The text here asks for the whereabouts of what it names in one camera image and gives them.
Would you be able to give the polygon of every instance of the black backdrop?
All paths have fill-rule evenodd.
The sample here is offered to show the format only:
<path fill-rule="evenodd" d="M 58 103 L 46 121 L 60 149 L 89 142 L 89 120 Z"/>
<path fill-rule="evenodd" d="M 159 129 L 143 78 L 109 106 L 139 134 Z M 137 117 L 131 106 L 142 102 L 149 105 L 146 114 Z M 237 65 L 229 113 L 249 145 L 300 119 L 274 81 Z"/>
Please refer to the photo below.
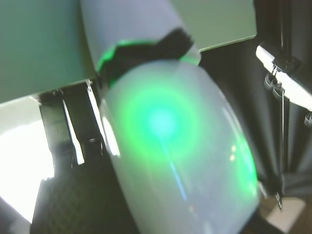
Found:
<path fill-rule="evenodd" d="M 290 104 L 288 172 L 280 174 L 281 102 L 264 87 L 267 71 L 256 58 L 259 43 L 280 47 L 278 0 L 255 0 L 254 39 L 206 51 L 201 66 L 224 92 L 251 146 L 258 179 L 273 193 L 312 195 L 312 137 L 307 110 Z M 312 1 L 291 0 L 291 55 L 312 64 Z"/>

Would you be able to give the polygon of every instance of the black curtain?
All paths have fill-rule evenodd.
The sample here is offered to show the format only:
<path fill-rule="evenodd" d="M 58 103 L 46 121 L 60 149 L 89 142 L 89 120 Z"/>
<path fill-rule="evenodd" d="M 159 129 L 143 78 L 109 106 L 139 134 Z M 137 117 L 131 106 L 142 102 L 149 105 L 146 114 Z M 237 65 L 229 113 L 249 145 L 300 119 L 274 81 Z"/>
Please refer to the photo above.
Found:
<path fill-rule="evenodd" d="M 279 0 L 255 0 L 257 36 L 254 39 L 202 53 L 201 66 L 224 92 L 251 146 L 258 179 L 267 190 L 285 196 L 312 194 L 312 137 L 304 125 L 308 113 L 290 104 L 286 173 L 279 170 L 281 102 L 264 87 L 267 71 L 256 58 L 262 41 L 280 48 Z M 312 1 L 291 1 L 291 55 L 312 64 Z"/>

